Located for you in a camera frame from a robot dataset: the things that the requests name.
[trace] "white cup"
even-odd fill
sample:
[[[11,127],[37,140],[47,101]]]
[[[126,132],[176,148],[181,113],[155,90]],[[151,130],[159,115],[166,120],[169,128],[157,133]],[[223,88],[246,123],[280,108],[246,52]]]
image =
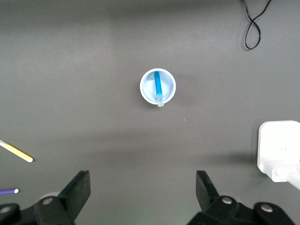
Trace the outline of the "white cup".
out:
[[[157,95],[156,95],[156,87],[154,80],[154,72],[158,71],[160,76],[161,89],[163,93],[163,102],[164,104],[170,101],[176,91],[176,82],[172,74],[164,69],[152,69],[142,76],[140,83],[140,91],[143,98],[154,105],[157,105]]]

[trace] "purple marker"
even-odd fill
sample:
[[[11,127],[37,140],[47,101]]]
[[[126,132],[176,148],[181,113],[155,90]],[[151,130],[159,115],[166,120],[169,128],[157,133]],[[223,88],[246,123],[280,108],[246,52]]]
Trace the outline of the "purple marker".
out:
[[[0,190],[0,195],[9,195],[9,194],[16,194],[19,192],[19,189],[8,189],[8,190]]]

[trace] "white plug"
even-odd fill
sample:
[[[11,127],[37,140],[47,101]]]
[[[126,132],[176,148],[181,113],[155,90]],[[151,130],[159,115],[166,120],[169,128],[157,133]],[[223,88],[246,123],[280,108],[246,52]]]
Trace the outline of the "white plug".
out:
[[[300,123],[268,121],[259,127],[257,167],[274,182],[300,190]]]

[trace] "silver bolt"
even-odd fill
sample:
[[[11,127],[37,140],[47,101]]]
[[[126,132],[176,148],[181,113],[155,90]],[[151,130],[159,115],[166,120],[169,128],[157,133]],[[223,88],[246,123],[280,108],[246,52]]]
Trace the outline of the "silver bolt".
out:
[[[4,207],[3,209],[0,210],[0,213],[7,213],[11,210],[10,207]]]
[[[230,205],[233,201],[231,200],[231,198],[223,197],[222,202],[224,202],[225,204]]]
[[[52,198],[47,198],[47,199],[43,200],[42,204],[43,204],[43,205],[48,205],[48,204],[50,204],[52,201],[53,201]]]
[[[269,206],[269,205],[267,205],[267,204],[262,204],[262,205],[261,205],[261,208],[262,208],[262,210],[265,211],[265,212],[272,212],[272,211],[273,211],[272,207]]]

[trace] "blue marker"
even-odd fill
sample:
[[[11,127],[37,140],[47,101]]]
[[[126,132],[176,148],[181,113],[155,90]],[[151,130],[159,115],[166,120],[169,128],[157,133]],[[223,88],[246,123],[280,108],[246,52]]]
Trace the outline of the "blue marker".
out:
[[[156,88],[156,95],[157,95],[157,105],[158,107],[163,107],[163,92],[161,91],[161,83],[160,83],[160,76],[159,72],[154,72],[154,79],[155,79],[155,88]]]

